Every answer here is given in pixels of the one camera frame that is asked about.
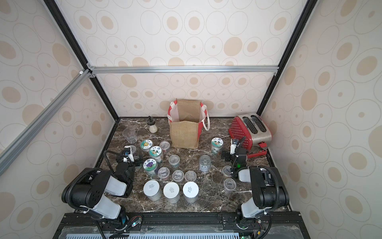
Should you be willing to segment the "wide jar strawberry label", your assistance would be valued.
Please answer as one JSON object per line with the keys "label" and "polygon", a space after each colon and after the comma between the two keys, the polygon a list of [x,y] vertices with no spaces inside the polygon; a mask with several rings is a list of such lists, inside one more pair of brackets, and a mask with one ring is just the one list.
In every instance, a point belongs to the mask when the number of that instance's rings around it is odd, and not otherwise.
{"label": "wide jar strawberry label", "polygon": [[223,148],[223,140],[219,137],[215,137],[211,140],[211,152],[212,154],[218,154]]}

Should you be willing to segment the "seed jar red label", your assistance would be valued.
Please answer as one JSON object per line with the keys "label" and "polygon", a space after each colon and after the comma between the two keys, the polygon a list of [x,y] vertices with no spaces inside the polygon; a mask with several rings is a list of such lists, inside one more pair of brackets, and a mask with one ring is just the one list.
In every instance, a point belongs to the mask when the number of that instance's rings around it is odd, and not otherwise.
{"label": "seed jar red label", "polygon": [[225,178],[231,178],[232,177],[231,166],[229,166],[229,165],[224,166],[222,169],[222,174]]}

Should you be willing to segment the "small jar red label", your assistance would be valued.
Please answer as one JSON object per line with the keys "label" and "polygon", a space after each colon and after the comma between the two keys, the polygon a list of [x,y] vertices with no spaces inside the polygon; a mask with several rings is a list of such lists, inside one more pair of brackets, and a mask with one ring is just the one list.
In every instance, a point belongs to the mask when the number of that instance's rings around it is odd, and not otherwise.
{"label": "small jar red label", "polygon": [[167,167],[161,167],[158,170],[158,177],[162,181],[168,181],[170,178],[170,169]]}

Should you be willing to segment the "wide jar pineapple lid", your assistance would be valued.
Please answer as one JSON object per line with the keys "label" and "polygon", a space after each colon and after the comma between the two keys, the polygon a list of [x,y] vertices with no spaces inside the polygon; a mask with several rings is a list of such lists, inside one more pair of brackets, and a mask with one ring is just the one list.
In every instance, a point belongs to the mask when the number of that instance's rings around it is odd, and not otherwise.
{"label": "wide jar pineapple lid", "polygon": [[160,146],[153,146],[149,150],[149,155],[152,159],[155,159],[158,163],[163,161],[163,150]]}

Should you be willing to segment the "small clear jar dark seeds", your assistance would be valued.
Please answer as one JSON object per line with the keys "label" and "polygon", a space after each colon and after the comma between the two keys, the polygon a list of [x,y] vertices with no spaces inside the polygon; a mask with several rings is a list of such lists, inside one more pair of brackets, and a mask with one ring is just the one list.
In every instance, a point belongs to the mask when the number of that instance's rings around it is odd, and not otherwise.
{"label": "small clear jar dark seeds", "polygon": [[133,156],[137,155],[137,148],[135,145],[130,145],[129,148],[130,148],[130,152]]}

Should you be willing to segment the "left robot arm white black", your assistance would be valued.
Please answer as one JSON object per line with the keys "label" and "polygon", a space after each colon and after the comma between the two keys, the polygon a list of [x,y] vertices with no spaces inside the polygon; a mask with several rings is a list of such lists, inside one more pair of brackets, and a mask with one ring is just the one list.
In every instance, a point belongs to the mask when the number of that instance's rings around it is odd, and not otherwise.
{"label": "left robot arm white black", "polygon": [[125,207],[106,197],[128,198],[133,190],[135,168],[142,156],[119,154],[115,170],[85,168],[63,190],[61,199],[75,210],[89,213],[96,220],[114,224],[121,230],[128,223]]}

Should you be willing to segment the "seed jar sunflower label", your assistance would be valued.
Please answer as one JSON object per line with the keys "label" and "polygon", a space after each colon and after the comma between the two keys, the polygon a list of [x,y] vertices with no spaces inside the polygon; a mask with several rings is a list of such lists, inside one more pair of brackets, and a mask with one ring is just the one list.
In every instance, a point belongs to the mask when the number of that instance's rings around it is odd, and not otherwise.
{"label": "seed jar sunflower label", "polygon": [[145,139],[140,144],[140,149],[143,152],[149,152],[152,147],[153,147],[153,141],[150,139]]}

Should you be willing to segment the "seed jar orange label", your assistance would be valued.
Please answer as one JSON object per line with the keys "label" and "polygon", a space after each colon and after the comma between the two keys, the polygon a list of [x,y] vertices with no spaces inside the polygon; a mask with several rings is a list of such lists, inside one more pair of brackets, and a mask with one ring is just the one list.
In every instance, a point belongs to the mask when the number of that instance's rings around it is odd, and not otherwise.
{"label": "seed jar orange label", "polygon": [[176,183],[182,183],[184,180],[185,174],[182,170],[176,170],[172,174],[172,179]]}

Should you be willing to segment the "wide jar dark lid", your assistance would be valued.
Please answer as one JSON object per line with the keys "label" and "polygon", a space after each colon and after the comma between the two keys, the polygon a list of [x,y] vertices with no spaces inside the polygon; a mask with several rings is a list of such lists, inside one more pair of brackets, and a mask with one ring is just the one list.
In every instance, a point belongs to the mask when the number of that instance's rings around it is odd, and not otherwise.
{"label": "wide jar dark lid", "polygon": [[183,186],[183,194],[188,203],[195,203],[199,196],[199,187],[195,182],[187,182]]}

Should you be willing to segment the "red burlap canvas bag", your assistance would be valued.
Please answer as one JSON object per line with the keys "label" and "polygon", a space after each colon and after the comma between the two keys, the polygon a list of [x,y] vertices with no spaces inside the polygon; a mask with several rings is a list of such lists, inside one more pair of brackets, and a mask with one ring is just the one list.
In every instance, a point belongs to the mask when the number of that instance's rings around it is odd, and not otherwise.
{"label": "red burlap canvas bag", "polygon": [[210,130],[207,105],[201,101],[177,99],[170,103],[167,118],[176,148],[197,149],[203,129]]}

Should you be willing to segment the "seed jar green label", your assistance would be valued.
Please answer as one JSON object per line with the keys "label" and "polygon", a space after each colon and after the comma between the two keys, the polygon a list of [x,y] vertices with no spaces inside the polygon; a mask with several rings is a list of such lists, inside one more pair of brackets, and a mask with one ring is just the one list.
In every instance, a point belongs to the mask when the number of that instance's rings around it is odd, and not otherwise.
{"label": "seed jar green label", "polygon": [[173,154],[169,157],[169,163],[173,168],[179,167],[180,157],[176,154]]}

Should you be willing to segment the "wide jar white bottom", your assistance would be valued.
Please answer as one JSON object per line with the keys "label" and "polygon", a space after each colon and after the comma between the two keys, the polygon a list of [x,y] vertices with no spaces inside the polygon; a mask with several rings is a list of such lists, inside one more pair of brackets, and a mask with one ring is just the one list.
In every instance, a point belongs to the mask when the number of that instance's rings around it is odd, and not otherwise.
{"label": "wide jar white bottom", "polygon": [[180,188],[176,182],[169,182],[163,188],[163,194],[170,204],[176,204],[180,200]]}

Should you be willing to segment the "wide jar purple flower label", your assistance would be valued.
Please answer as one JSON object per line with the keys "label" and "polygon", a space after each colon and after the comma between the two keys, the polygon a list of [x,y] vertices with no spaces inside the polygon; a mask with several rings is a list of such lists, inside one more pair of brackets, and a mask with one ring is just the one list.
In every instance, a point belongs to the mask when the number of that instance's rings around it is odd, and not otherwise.
{"label": "wide jar purple flower label", "polygon": [[155,177],[158,172],[158,163],[155,159],[149,158],[144,161],[143,169],[149,177]]}

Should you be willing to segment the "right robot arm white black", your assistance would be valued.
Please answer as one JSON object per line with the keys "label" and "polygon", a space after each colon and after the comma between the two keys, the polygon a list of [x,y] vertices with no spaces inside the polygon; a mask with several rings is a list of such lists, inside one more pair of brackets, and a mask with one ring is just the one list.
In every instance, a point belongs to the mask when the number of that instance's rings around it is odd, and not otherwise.
{"label": "right robot arm white black", "polygon": [[247,166],[246,150],[238,147],[235,152],[223,151],[221,158],[231,163],[232,179],[251,186],[252,197],[236,210],[238,223],[245,219],[258,219],[289,204],[289,194],[277,168]]}

